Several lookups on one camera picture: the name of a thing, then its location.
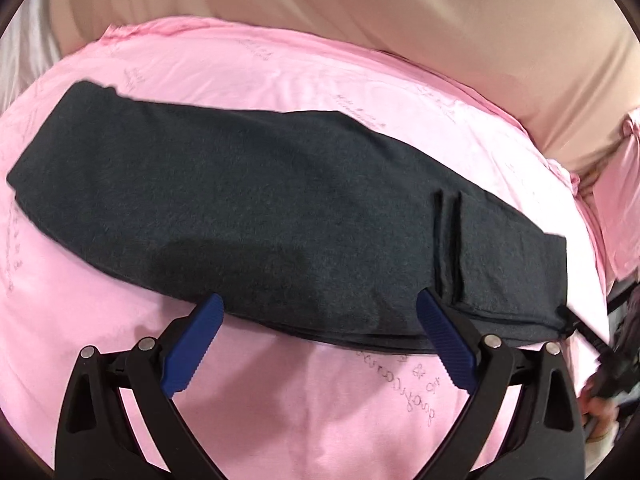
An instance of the pink pillow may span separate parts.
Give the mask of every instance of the pink pillow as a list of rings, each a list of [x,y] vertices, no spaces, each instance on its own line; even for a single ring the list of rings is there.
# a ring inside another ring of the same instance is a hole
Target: pink pillow
[[[593,186],[607,258],[623,279],[640,265],[640,108],[623,123],[625,140]]]

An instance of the human hand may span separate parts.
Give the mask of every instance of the human hand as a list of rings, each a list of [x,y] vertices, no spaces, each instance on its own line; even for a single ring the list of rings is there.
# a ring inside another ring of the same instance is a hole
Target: human hand
[[[589,437],[590,440],[596,440],[605,436],[618,420],[618,407],[611,399],[601,399],[591,395],[593,388],[593,378],[591,376],[578,397],[578,407],[582,413],[582,425],[587,423],[586,415],[591,415],[598,419],[598,423]]]

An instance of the dark gray garment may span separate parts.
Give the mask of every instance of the dark gray garment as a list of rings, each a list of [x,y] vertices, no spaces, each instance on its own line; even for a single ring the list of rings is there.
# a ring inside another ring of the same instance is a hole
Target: dark gray garment
[[[229,314],[293,335],[432,351],[415,298],[437,282],[514,344],[561,326],[564,238],[339,112],[139,102],[80,82],[7,180],[97,269],[188,301],[217,292]]]

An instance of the person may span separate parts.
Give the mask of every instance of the person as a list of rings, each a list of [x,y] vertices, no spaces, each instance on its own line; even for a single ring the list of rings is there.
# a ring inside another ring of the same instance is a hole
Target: person
[[[604,460],[618,433],[618,407],[612,399],[601,399],[591,395],[593,387],[591,376],[578,397],[578,406],[582,413],[582,424],[586,423],[586,416],[598,419],[598,423],[585,443],[585,470],[588,477]]]

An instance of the pink fabric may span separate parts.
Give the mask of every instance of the pink fabric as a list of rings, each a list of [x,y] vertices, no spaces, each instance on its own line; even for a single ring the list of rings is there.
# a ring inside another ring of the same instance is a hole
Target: pink fabric
[[[622,127],[626,137],[593,186],[607,257],[616,278],[640,265],[640,108]]]
[[[568,247],[569,304],[603,336],[605,299],[570,175],[517,124],[461,86],[401,60],[281,30],[167,18],[112,28],[33,84],[0,118],[5,174],[62,94],[91,78],[140,99],[211,107],[341,110],[495,193]],[[42,235],[0,184],[4,239],[0,407],[52,464],[58,413],[79,349],[130,348],[190,306],[118,282]],[[594,354],[570,343],[575,384]],[[497,452],[510,391],[478,464]],[[405,480],[432,455],[466,395],[435,356],[373,355],[315,344],[227,317],[190,387],[175,397],[231,480]],[[126,399],[146,456],[161,464]]]

